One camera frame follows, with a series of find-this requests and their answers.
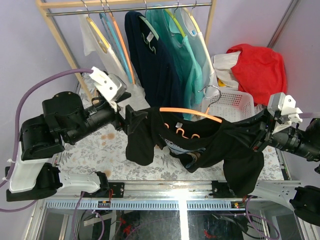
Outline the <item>black t shirt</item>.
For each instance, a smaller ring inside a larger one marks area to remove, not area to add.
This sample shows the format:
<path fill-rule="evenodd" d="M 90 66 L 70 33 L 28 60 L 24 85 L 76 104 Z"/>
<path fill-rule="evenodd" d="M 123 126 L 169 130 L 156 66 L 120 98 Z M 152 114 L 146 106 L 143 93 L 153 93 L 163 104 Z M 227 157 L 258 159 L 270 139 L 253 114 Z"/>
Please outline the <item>black t shirt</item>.
<path fill-rule="evenodd" d="M 147 166 L 154 160 L 155 146 L 168 147 L 170 155 L 179 159 L 189 173 L 223 162 L 224 177 L 237 197 L 254 191 L 264 167 L 264 155 L 232 136 L 236 128 L 231 122 L 185 120 L 159 107 L 145 112 L 147 116 L 127 137 L 127 160 Z"/>

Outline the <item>orange hanger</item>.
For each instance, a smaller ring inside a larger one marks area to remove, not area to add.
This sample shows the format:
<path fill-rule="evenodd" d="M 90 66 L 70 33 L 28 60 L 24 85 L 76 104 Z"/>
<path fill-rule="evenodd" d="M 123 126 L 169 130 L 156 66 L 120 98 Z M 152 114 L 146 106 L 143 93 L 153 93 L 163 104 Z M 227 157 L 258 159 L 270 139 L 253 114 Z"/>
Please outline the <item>orange hanger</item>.
<path fill-rule="evenodd" d="M 117 24 L 117 21 L 116 21 L 114 15 L 113 15 L 113 13 L 112 13 L 112 11 L 111 11 L 111 9 L 110 9 L 110 6 L 109 6 L 108 1 L 105 0 L 105 3 L 106 3 L 106 5 L 107 5 L 107 7 L 108 7 L 108 10 L 109 10 L 109 16 L 110 16 L 110 18 L 111 18 L 111 20 L 112 20 L 112 22 L 113 22 L 113 25 L 114 25 L 114 27 L 115 27 L 116 33 L 117 33 L 117 35 L 118 35 L 118 37 L 119 37 L 119 41 L 120 41 L 120 44 L 121 44 L 121 47 L 122 47 L 122 50 L 123 50 L 123 53 L 124 53 L 124 57 L 125 57 L 126 63 L 127 63 L 127 65 L 128 65 L 128 69 L 129 69 L 130 76 L 131 76 L 131 82 L 132 82 L 132 84 L 135 84 L 136 81 L 135 81 L 135 77 L 134 77 L 134 71 L 133 71 L 133 68 L 132 68 L 131 60 L 130 60 L 130 58 L 129 58 L 129 54 L 128 54 L 128 51 L 127 51 L 127 48 L 126 48 L 126 45 L 125 45 L 123 36 L 122 36 L 122 34 L 121 34 L 121 31 L 120 31 L 120 29 L 119 29 L 119 26 L 118 26 L 118 24 Z"/>
<path fill-rule="evenodd" d="M 206 109 L 205 112 L 200 112 L 200 111 L 189 109 L 189 108 L 176 108 L 176 107 L 160 107 L 159 111 L 160 112 L 168 112 L 168 113 L 184 113 L 184 114 L 196 115 L 196 116 L 200 116 L 200 117 L 204 117 L 204 118 L 213 120 L 213 121 L 221 124 L 222 120 L 220 118 L 215 117 L 213 115 L 209 115 L 209 110 L 210 110 L 211 105 L 214 104 L 214 103 L 217 103 L 222 97 L 221 90 L 217 86 L 207 85 L 202 90 L 199 90 L 198 92 L 202 92 L 202 91 L 204 91 L 204 90 L 206 90 L 207 88 L 210 88 L 210 87 L 211 88 L 215 88 L 216 90 L 218 90 L 218 98 L 217 98 L 216 101 L 211 102 L 211 103 L 208 104 L 207 109 Z"/>

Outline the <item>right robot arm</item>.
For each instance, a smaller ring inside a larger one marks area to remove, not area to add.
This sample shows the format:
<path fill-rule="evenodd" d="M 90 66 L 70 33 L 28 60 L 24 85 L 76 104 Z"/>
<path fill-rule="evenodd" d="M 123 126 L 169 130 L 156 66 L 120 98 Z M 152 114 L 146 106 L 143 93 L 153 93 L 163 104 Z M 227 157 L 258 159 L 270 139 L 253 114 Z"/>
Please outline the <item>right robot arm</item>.
<path fill-rule="evenodd" d="M 301 113 L 304 119 L 311 119 L 306 130 L 299 126 L 288 127 L 277 133 L 271 133 L 275 124 L 284 121 L 279 113 L 272 116 L 267 109 L 248 119 L 258 130 L 251 148 L 258 152 L 271 146 L 283 152 L 302 157 L 308 162 L 320 161 L 320 114 L 318 112 Z M 280 186 L 274 183 L 258 182 L 253 195 L 265 198 L 292 210 L 297 217 L 315 226 L 320 225 L 320 189 L 306 185 L 298 187 Z"/>

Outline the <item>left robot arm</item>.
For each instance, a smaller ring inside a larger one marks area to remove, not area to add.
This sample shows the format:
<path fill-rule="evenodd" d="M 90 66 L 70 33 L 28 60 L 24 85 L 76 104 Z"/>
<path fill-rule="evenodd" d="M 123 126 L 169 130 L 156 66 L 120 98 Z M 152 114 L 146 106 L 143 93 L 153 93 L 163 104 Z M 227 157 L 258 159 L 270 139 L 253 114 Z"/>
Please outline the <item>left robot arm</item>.
<path fill-rule="evenodd" d="M 6 200 L 34 201 L 57 193 L 106 197 L 111 188 L 105 173 L 65 173 L 53 166 L 50 159 L 63 152 L 65 144 L 74 145 L 106 125 L 131 134 L 147 112 L 127 105 L 122 116 L 120 108 L 112 107 L 102 95 L 84 108 L 80 96 L 68 91 L 43 101 L 42 109 L 43 114 L 26 120 L 18 131 L 18 158 L 14 170 L 5 172 L 9 177 Z"/>

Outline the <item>navy hanging t shirt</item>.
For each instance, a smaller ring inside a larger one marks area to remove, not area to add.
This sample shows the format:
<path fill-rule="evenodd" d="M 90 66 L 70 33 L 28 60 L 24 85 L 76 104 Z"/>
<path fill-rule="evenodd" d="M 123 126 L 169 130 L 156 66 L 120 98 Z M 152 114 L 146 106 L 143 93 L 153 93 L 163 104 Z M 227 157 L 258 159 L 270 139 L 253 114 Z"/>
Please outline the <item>navy hanging t shirt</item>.
<path fill-rule="evenodd" d="M 169 50 L 154 37 L 139 18 L 140 12 L 129 11 L 124 17 L 130 60 L 144 88 L 151 107 L 183 107 L 180 79 Z"/>

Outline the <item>teal hanging t shirt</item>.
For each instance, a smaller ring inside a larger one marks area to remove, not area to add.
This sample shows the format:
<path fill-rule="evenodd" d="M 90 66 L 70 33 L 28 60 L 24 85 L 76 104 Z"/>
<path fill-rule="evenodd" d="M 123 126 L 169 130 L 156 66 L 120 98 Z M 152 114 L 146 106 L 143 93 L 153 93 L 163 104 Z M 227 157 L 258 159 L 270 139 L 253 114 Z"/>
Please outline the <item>teal hanging t shirt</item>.
<path fill-rule="evenodd" d="M 146 11 L 146 19 L 153 26 L 173 58 L 183 93 L 183 107 L 191 109 L 203 99 L 202 69 L 195 59 L 188 36 L 182 38 L 165 9 Z"/>

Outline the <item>pale yellow hanger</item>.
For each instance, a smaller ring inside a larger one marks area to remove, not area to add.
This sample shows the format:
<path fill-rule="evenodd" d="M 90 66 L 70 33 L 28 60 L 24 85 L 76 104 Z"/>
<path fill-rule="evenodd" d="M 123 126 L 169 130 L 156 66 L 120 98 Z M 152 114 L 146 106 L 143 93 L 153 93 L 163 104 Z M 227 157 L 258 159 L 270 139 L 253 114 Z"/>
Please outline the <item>pale yellow hanger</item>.
<path fill-rule="evenodd" d="M 79 26 L 81 30 L 83 52 L 85 56 L 88 56 L 91 52 L 107 53 L 110 44 L 90 18 L 88 13 L 80 14 L 78 16 Z"/>

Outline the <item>pale blue hanging t shirt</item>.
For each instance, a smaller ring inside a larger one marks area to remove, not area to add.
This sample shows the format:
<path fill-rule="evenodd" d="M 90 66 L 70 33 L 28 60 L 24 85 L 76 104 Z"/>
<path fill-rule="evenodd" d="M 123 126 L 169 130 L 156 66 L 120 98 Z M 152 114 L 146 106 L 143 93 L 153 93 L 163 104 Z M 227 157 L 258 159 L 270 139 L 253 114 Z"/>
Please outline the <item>pale blue hanging t shirt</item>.
<path fill-rule="evenodd" d="M 187 35 L 195 60 L 201 67 L 203 87 L 206 87 L 204 96 L 209 99 L 219 95 L 219 90 L 217 89 L 217 76 L 210 59 L 204 36 L 196 20 L 185 7 L 178 8 L 178 10 L 175 11 L 175 18 Z"/>

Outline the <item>mint green hanger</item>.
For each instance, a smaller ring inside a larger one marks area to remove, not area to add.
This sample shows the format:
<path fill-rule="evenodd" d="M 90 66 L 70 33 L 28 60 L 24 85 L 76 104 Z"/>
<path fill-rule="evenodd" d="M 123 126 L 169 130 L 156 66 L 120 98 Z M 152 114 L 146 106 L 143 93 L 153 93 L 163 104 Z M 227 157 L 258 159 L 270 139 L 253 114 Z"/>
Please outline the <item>mint green hanger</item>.
<path fill-rule="evenodd" d="M 147 2 L 144 1 L 144 4 L 145 4 L 145 14 L 147 13 Z M 150 31 L 152 32 L 153 36 L 155 37 L 156 40 L 159 39 L 159 35 L 157 34 L 156 30 L 153 28 L 153 26 L 150 24 L 150 22 L 147 20 L 146 16 L 139 16 L 139 18 L 148 26 L 148 28 L 150 29 Z"/>

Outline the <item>white hanging t shirt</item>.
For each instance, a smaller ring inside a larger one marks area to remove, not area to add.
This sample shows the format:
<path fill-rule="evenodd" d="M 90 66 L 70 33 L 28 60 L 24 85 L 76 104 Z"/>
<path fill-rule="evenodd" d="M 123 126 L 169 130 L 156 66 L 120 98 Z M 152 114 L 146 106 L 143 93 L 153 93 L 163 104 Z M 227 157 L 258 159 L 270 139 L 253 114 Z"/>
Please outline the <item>white hanging t shirt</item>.
<path fill-rule="evenodd" d="M 131 97 L 121 102 L 120 105 L 124 107 L 129 104 L 134 110 L 142 110 L 149 107 L 145 100 L 143 88 L 134 84 L 134 74 L 123 51 L 118 55 L 113 49 L 113 43 L 105 38 L 89 15 L 82 10 L 80 12 L 78 20 L 84 55 L 88 56 L 91 52 L 96 52 L 107 73 L 120 77 L 127 85 L 127 92 L 131 93 Z"/>

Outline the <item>blue hanger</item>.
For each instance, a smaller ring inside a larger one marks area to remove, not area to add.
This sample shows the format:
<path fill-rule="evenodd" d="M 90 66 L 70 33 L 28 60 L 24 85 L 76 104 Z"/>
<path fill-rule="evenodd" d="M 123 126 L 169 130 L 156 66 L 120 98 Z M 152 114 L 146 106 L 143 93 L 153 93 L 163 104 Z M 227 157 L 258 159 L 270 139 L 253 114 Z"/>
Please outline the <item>blue hanger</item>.
<path fill-rule="evenodd" d="M 107 50 L 107 56 L 105 57 L 106 67 L 108 73 L 113 73 L 118 77 L 122 78 L 128 84 L 132 84 L 130 71 L 124 56 L 122 46 L 118 34 L 116 32 L 115 26 L 109 16 L 109 9 L 105 0 L 101 0 L 100 4 L 102 6 L 103 12 L 99 13 L 99 18 L 103 29 L 106 33 L 106 40 L 110 44 Z"/>

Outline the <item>red cloth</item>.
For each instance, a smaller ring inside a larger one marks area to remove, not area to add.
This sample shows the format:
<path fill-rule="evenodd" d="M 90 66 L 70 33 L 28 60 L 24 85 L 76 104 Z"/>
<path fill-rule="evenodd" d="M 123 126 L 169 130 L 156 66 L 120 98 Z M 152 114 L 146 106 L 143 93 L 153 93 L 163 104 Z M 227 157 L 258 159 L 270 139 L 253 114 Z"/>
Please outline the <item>red cloth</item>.
<path fill-rule="evenodd" d="M 226 53 L 239 54 L 231 72 L 238 82 L 238 90 L 249 93 L 256 105 L 267 106 L 271 95 L 287 93 L 285 62 L 280 53 L 246 43 L 235 45 Z"/>

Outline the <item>white crumpled cloth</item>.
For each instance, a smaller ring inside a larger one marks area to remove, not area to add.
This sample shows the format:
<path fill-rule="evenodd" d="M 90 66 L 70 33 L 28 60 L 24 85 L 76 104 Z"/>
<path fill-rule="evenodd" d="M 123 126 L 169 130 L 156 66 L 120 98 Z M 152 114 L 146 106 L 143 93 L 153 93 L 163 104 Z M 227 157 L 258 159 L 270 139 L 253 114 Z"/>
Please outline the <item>white crumpled cloth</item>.
<path fill-rule="evenodd" d="M 211 57 L 213 69 L 221 86 L 238 89 L 239 83 L 232 73 L 232 68 L 236 66 L 240 53 L 240 51 L 236 51 L 216 54 Z"/>

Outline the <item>wooden clothes rack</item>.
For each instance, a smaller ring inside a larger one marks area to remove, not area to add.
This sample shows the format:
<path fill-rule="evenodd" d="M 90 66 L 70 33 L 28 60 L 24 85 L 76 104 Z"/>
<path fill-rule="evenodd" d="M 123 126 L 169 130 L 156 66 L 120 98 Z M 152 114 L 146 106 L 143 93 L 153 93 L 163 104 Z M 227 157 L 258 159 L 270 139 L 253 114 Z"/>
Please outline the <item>wooden clothes rack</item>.
<path fill-rule="evenodd" d="M 57 16 L 71 16 L 76 15 L 76 12 L 54 12 L 52 13 L 52 9 L 69 9 L 69 8 L 77 8 L 77 7 L 97 7 L 97 6 L 107 6 L 107 5 L 143 5 L 135 8 L 112 8 L 111 12 L 128 12 L 128 11 L 140 11 L 140 10 L 147 10 L 147 9 L 154 9 L 155 7 L 153 4 L 155 0 L 73 0 L 73 1 L 53 1 L 53 2 L 46 2 L 44 0 L 36 0 L 35 4 L 38 8 L 38 11 L 42 15 L 45 23 L 47 24 L 51 34 L 53 35 L 56 43 L 58 44 L 59 48 L 61 49 L 65 59 L 67 60 L 69 66 L 72 69 L 78 69 L 79 64 L 77 63 L 67 41 L 65 40 L 59 25 L 55 21 L 54 17 Z M 163 8 L 165 9 L 178 9 L 178 8 L 189 8 L 189 7 L 209 7 L 206 29 L 205 29 L 205 36 L 204 41 L 205 43 L 209 42 L 211 29 L 213 24 L 213 18 L 215 14 L 217 2 L 215 0 L 209 0 L 205 3 L 197 3 L 194 4 L 180 4 L 179 1 L 176 2 L 174 5 L 164 5 Z"/>

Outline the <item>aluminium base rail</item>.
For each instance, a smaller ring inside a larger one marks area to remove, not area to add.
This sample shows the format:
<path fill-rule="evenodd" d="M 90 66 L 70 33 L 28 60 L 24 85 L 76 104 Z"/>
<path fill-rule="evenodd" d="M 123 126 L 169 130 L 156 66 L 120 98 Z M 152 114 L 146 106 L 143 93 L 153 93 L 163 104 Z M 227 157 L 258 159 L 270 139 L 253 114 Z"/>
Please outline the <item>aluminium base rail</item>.
<path fill-rule="evenodd" d="M 121 197 L 80 198 L 60 193 L 43 201 L 43 207 L 59 210 L 228 210 L 241 211 L 239 197 L 221 196 L 224 181 L 126 180 Z"/>

